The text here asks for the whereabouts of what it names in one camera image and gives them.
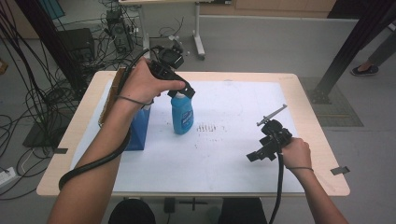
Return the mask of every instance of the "wrist strap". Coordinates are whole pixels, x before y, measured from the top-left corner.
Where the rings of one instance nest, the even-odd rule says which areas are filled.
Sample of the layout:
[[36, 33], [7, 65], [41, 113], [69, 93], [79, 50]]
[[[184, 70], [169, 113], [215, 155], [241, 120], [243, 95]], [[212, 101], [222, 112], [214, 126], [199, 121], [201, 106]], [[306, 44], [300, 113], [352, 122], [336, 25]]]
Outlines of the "wrist strap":
[[305, 170], [310, 170], [310, 171], [314, 172], [314, 169], [312, 169], [311, 167], [303, 167], [303, 166], [297, 166], [297, 167], [286, 167], [286, 169], [288, 169], [288, 170], [298, 170], [298, 169], [305, 169]]
[[121, 95], [115, 95], [115, 98], [116, 98], [116, 99], [121, 98], [121, 99], [123, 99], [123, 100], [127, 100], [127, 101], [130, 101], [130, 102], [139, 104], [139, 105], [152, 105], [152, 103], [154, 103], [154, 101], [151, 101], [150, 103], [145, 104], [145, 103], [136, 101], [136, 100], [134, 100], [134, 99], [131, 99], [131, 98], [128, 98], [128, 97], [125, 97], [125, 96], [121, 96]]

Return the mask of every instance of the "person's foot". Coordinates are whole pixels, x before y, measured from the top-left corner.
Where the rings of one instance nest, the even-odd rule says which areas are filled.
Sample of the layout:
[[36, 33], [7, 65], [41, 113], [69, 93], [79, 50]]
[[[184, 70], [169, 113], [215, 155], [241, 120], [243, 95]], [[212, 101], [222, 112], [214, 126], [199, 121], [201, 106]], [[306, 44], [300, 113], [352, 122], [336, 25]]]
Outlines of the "person's foot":
[[350, 71], [350, 74], [352, 74], [355, 77], [368, 77], [368, 76], [374, 76], [379, 68], [378, 66], [371, 65], [368, 69], [364, 71], [359, 71], [360, 67], [356, 67]]

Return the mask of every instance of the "metal stand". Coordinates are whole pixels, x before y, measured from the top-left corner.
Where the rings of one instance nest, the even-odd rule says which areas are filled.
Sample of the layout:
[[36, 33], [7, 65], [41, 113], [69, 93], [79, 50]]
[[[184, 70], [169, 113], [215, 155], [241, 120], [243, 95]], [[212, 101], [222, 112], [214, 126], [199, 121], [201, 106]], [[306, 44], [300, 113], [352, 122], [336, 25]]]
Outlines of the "metal stand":
[[[139, 19], [140, 19], [140, 27], [142, 29], [142, 34], [143, 34], [143, 49], [149, 49], [149, 34], [147, 33], [147, 30], [146, 30], [143, 6], [136, 5], [134, 7], [137, 9], [137, 13], [138, 13]], [[199, 11], [200, 11], [200, 3], [196, 2], [195, 3], [195, 30], [193, 30], [192, 33], [193, 33], [193, 37], [194, 37], [194, 41], [195, 41], [195, 46], [198, 51], [198, 56], [200, 56], [202, 59], [204, 59], [205, 58], [204, 46], [201, 41], [201, 36], [199, 35]], [[145, 57], [149, 59], [149, 52], [145, 54]]]
[[329, 93], [337, 80], [373, 34], [396, 0], [371, 1], [367, 11], [353, 28], [343, 47], [338, 51], [332, 64], [314, 90], [308, 92], [313, 104], [330, 104]]
[[201, 36], [199, 35], [199, 11], [200, 11], [200, 3], [195, 3], [195, 30], [192, 31], [195, 41], [195, 46], [197, 47], [198, 56], [202, 59], [205, 58], [204, 46], [202, 44]]
[[[140, 29], [142, 29], [143, 34], [143, 49], [149, 49], [149, 33], [146, 31], [145, 15], [143, 12], [142, 5], [134, 6], [137, 9], [140, 20]], [[145, 54], [145, 58], [149, 59], [149, 52]]]

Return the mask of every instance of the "metal table leg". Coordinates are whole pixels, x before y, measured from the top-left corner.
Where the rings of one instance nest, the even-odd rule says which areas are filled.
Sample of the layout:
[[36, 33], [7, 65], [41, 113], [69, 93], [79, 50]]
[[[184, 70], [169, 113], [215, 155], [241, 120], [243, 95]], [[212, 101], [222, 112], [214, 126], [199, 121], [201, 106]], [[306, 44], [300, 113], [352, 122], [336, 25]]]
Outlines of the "metal table leg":
[[195, 40], [195, 46], [197, 47], [198, 56], [205, 58], [204, 46], [202, 45], [201, 36], [199, 35], [199, 10], [200, 3], [195, 3], [195, 30], [192, 31]]
[[[140, 20], [140, 29], [142, 29], [143, 34], [143, 49], [149, 49], [149, 34], [146, 31], [146, 24], [145, 24], [145, 15], [143, 11], [143, 6], [138, 5], [134, 6], [137, 9], [137, 13], [139, 15]], [[145, 57], [149, 59], [149, 52], [145, 54]]]

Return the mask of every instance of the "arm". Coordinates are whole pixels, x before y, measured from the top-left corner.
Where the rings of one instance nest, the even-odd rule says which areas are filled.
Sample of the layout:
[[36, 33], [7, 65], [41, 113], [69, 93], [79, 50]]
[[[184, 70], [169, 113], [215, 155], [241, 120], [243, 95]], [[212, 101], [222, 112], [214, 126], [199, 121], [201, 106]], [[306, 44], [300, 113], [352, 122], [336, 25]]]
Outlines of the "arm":
[[[293, 138], [282, 149], [286, 168], [312, 167], [311, 151], [303, 139]], [[290, 169], [304, 188], [305, 196], [316, 223], [347, 223], [347, 220], [332, 202], [318, 182], [315, 173], [308, 169]]]
[[[184, 82], [164, 81], [152, 76], [144, 59], [128, 77], [120, 95], [150, 102], [166, 90], [180, 90]], [[123, 141], [134, 114], [142, 105], [119, 99], [111, 108], [99, 133], [77, 167], [103, 158]], [[106, 211], [120, 165], [120, 157], [68, 181], [49, 215], [49, 223], [100, 223]]]

